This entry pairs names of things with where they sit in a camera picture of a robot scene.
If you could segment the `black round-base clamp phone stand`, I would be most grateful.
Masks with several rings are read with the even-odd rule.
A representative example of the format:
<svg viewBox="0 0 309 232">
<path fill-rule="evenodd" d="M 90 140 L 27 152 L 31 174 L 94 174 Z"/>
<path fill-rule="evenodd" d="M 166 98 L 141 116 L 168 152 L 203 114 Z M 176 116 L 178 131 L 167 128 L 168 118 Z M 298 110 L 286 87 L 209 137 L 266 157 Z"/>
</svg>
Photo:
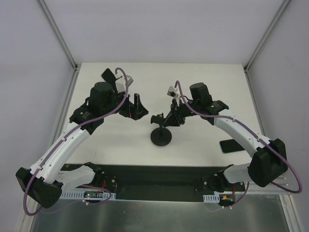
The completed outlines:
<svg viewBox="0 0 309 232">
<path fill-rule="evenodd" d="M 154 145 L 156 146 L 167 146 L 172 140 L 171 132 L 163 127 L 165 122 L 164 114 L 152 115 L 151 124 L 159 125 L 158 128 L 151 132 L 150 138 Z"/>
</svg>

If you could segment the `black smartphone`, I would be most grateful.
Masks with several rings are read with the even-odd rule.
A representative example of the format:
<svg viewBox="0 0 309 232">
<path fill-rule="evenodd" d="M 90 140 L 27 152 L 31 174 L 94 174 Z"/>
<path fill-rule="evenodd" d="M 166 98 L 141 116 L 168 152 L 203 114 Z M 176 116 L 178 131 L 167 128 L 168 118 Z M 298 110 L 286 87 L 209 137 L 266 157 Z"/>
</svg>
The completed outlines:
<svg viewBox="0 0 309 232">
<path fill-rule="evenodd" d="M 115 75 L 113 74 L 113 72 L 107 68 L 102 74 L 101 74 L 101 78 L 110 84 L 115 84 L 116 78 Z"/>
<path fill-rule="evenodd" d="M 223 140 L 219 142 L 221 151 L 224 154 L 244 151 L 245 149 L 234 139 Z"/>
</svg>

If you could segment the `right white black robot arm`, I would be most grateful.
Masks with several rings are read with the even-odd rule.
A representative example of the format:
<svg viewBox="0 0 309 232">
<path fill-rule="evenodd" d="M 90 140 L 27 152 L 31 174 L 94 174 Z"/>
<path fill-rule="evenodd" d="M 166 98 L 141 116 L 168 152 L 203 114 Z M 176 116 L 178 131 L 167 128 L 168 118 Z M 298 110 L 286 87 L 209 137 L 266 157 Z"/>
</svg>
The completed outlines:
<svg viewBox="0 0 309 232">
<path fill-rule="evenodd" d="M 266 187 L 288 171 L 286 148 L 282 140 L 272 140 L 254 132 L 238 119 L 227 104 L 213 100 L 204 83 L 191 85 L 190 92 L 192 97 L 187 99 L 179 82 L 169 87 L 167 95 L 173 99 L 163 126 L 179 127 L 187 117 L 200 116 L 227 133 L 251 157 L 249 163 L 230 164 L 218 172 L 212 182 L 219 191 L 227 191 L 235 183 L 243 181 L 253 181 L 260 187 Z"/>
</svg>

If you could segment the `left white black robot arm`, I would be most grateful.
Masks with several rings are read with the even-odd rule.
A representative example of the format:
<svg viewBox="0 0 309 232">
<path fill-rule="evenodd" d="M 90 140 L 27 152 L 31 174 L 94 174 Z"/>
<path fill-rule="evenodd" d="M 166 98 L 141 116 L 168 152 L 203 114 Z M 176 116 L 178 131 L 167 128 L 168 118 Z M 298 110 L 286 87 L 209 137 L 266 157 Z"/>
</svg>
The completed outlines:
<svg viewBox="0 0 309 232">
<path fill-rule="evenodd" d="M 127 90 L 119 91 L 107 82 L 98 82 L 90 90 L 85 102 L 69 118 L 62 135 L 49 150 L 29 169 L 20 168 L 16 178 L 24 192 L 23 206 L 31 197 L 41 207 L 53 206 L 67 190 L 88 184 L 91 188 L 102 185 L 102 170 L 87 162 L 73 171 L 61 168 L 73 152 L 112 114 L 139 120 L 149 112 L 142 105 L 139 94 L 130 102 Z"/>
</svg>

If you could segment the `right aluminium frame post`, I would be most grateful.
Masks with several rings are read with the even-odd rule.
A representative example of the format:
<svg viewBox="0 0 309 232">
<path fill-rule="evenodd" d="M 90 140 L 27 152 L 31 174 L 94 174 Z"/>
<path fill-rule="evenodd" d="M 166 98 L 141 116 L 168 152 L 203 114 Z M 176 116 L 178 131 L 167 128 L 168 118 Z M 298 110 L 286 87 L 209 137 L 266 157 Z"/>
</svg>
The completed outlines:
<svg viewBox="0 0 309 232">
<path fill-rule="evenodd" d="M 261 52 L 262 48 L 266 44 L 267 40 L 271 36 L 272 32 L 274 31 L 275 27 L 279 23 L 280 19 L 284 15 L 284 13 L 287 11 L 289 5 L 291 4 L 292 0 L 283 0 L 275 12 L 274 16 L 272 17 L 269 25 L 267 26 L 266 30 L 264 31 L 262 37 L 260 38 L 258 44 L 256 45 L 255 49 L 253 50 L 253 53 L 251 54 L 249 60 L 246 62 L 246 64 L 243 66 L 244 72 L 247 73 L 251 66 L 253 65 L 254 61 L 256 60 L 257 56 Z"/>
</svg>

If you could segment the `aluminium frame post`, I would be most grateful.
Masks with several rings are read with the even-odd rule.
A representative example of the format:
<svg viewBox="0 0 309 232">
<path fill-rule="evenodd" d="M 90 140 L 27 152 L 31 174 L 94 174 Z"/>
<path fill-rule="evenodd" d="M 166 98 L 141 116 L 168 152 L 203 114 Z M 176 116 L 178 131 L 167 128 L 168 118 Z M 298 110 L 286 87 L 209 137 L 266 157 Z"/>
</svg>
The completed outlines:
<svg viewBox="0 0 309 232">
<path fill-rule="evenodd" d="M 261 52 L 262 48 L 266 44 L 267 40 L 271 36 L 272 32 L 274 31 L 275 27 L 279 23 L 280 19 L 284 15 L 284 13 L 287 11 L 289 5 L 291 4 L 292 0 L 283 0 L 275 12 L 274 16 L 272 17 L 269 25 L 267 26 L 266 30 L 264 31 L 262 37 L 260 38 L 258 44 L 256 45 L 255 49 L 253 50 L 253 53 L 251 54 L 249 60 L 246 62 L 246 64 L 243 66 L 244 72 L 247 73 L 251 66 L 253 65 L 254 61 L 256 60 L 257 56 Z"/>
<path fill-rule="evenodd" d="M 70 66 L 73 68 L 73 70 L 77 70 L 78 69 L 78 64 L 76 63 L 75 59 L 73 58 L 73 55 L 61 33 L 61 31 L 59 30 L 59 27 L 46 3 L 45 0 L 37 0 L 36 1 L 40 10 L 42 11 L 49 27 L 51 28 L 51 31 L 55 37 L 55 39 L 58 42 L 58 45 L 60 46 L 62 52 L 64 53 L 66 59 L 68 60 Z"/>
</svg>

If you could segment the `left aluminium frame post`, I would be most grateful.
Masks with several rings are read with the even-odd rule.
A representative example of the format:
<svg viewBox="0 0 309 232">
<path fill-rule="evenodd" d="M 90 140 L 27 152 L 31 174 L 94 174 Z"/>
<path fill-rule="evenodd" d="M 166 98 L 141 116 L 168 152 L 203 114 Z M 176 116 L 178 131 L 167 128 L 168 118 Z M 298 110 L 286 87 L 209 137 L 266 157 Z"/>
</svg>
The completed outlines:
<svg viewBox="0 0 309 232">
<path fill-rule="evenodd" d="M 77 70 L 78 69 L 78 64 L 76 63 L 75 59 L 73 58 L 73 55 L 61 33 L 61 31 L 59 30 L 59 27 L 46 3 L 45 0 L 37 0 L 36 1 L 40 10 L 42 11 L 49 27 L 51 28 L 51 31 L 55 37 L 55 39 L 58 42 L 58 45 L 60 46 L 62 52 L 64 53 L 66 59 L 68 60 L 70 66 L 73 68 L 73 70 Z"/>
</svg>

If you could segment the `front aluminium rail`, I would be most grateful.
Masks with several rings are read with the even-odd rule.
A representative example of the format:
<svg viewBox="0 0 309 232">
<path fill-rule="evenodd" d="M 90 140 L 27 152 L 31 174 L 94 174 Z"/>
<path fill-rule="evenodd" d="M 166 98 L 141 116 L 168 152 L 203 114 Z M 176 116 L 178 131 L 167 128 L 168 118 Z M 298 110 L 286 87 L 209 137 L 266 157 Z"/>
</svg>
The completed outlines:
<svg viewBox="0 0 309 232">
<path fill-rule="evenodd" d="M 289 181 L 285 176 L 279 176 L 278 178 L 276 178 L 274 181 L 274 183 L 278 184 L 280 187 L 285 187 L 285 188 L 289 188 Z M 278 194 L 278 195 L 285 195 L 285 194 L 290 194 L 290 192 L 283 190 L 282 188 L 279 188 L 278 186 L 274 185 L 274 184 L 269 184 L 268 187 L 271 189 L 272 192 Z"/>
</svg>

